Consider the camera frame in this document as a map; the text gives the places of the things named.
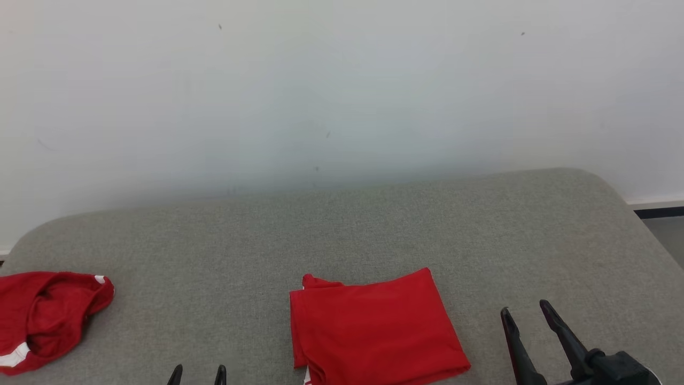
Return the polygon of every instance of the gray upholstered surface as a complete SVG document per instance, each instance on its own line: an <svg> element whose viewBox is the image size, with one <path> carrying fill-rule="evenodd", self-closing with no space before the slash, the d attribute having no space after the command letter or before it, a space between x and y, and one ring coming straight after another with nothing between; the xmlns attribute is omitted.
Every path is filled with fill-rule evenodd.
<svg viewBox="0 0 684 385"><path fill-rule="evenodd" d="M302 383L288 291L304 273L364 284L431 268L473 368L446 384L512 384L509 306L549 383L568 365L538 300L588 347L684 378L684 271L598 177L555 169L306 192L60 219L28 233L3 275L104 274L116 298L84 341L2 384Z"/></svg>

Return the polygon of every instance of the white trim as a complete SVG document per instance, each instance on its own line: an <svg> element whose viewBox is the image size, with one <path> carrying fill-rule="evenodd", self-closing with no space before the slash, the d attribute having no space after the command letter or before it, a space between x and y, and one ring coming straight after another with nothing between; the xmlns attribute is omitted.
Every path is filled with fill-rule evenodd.
<svg viewBox="0 0 684 385"><path fill-rule="evenodd" d="M627 204L632 210L650 210L652 208L670 208L684 206L684 195L669 195L666 197L651 197L650 199L628 199Z"/></svg>
<svg viewBox="0 0 684 385"><path fill-rule="evenodd" d="M308 367L306 367L306 375L304 376L304 385L311 385L311 374L308 372Z"/></svg>
<svg viewBox="0 0 684 385"><path fill-rule="evenodd" d="M21 343L21 345L17 346L12 353L0 356L0 367L14 368L26 359L26 355L29 352L29 345L27 345L26 342Z"/></svg>

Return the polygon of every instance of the floor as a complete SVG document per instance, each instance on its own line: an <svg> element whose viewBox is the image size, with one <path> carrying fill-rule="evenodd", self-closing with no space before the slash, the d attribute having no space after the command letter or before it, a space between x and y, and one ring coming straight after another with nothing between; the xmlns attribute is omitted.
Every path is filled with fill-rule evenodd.
<svg viewBox="0 0 684 385"><path fill-rule="evenodd" d="M684 268L684 216L644 219L644 224Z"/></svg>

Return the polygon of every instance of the black baseboard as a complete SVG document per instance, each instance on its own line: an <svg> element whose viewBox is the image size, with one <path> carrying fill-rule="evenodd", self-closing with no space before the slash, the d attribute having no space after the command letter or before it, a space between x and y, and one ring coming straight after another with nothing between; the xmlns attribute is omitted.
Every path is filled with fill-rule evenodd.
<svg viewBox="0 0 684 385"><path fill-rule="evenodd" d="M650 208L634 210L641 219L666 218L668 216L684 216L684 207Z"/></svg>

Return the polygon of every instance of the folded red shirt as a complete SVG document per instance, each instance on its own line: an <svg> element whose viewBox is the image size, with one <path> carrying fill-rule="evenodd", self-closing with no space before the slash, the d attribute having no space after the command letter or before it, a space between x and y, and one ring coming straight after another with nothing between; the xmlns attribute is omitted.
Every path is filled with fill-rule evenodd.
<svg viewBox="0 0 684 385"><path fill-rule="evenodd" d="M364 286L302 281L292 345L312 385L420 385L470 369L429 269Z"/></svg>
<svg viewBox="0 0 684 385"><path fill-rule="evenodd" d="M0 373L32 371L63 356L81 340L86 318L113 297L114 285L102 275L0 277Z"/></svg>

